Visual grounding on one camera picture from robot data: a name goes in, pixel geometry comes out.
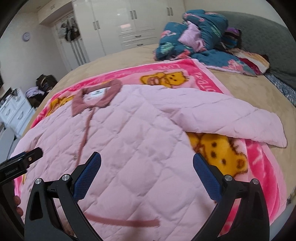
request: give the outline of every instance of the silver screw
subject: silver screw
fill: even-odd
[[[226,181],[229,181],[229,182],[232,181],[232,176],[230,175],[226,175],[224,178]]]
[[[41,178],[37,178],[36,180],[35,180],[35,183],[36,184],[39,184],[39,183],[41,183],[42,182],[42,179]]]
[[[63,180],[63,181],[68,181],[69,178],[70,178],[70,176],[69,176],[68,174],[62,176],[62,180]]]
[[[254,183],[255,185],[258,185],[258,184],[259,184],[258,179],[253,179],[253,183]]]

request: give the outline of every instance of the white wall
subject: white wall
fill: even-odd
[[[31,35],[28,42],[22,40],[25,32]],[[21,13],[13,18],[0,38],[0,61],[4,82],[0,96],[10,87],[27,91],[36,86],[41,74],[52,74],[59,81],[68,73],[52,30],[39,25],[37,13]]]
[[[185,0],[186,10],[243,12],[270,19],[286,26],[278,13],[266,0]]]

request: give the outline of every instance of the mauve corduroy collar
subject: mauve corduroy collar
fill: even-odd
[[[98,100],[94,104],[87,104],[83,100],[83,95],[89,94],[90,92],[100,90],[103,88],[108,88],[100,100]],[[115,95],[120,91],[122,87],[122,83],[120,80],[110,80],[107,83],[97,85],[97,86],[92,86],[89,88],[83,88],[79,90],[79,92],[74,96],[72,100],[72,116],[75,116],[81,112],[83,112],[86,108],[93,108],[93,107],[105,107],[110,103],[110,101],[115,97]]]

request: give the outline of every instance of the textured blue pad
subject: textured blue pad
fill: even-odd
[[[73,198],[75,202],[78,202],[85,197],[91,183],[101,167],[101,163],[101,155],[96,153],[74,184]]]
[[[216,202],[219,202],[222,198],[221,186],[205,160],[203,160],[202,155],[197,153],[193,157],[193,167],[198,174],[202,184],[204,185],[210,198]]]

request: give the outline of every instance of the finger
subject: finger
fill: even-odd
[[[18,213],[20,216],[23,216],[23,215],[24,215],[24,211],[23,211],[20,207],[17,207],[17,213]]]
[[[13,199],[14,199],[16,205],[20,205],[20,203],[21,203],[20,197],[14,196]]]

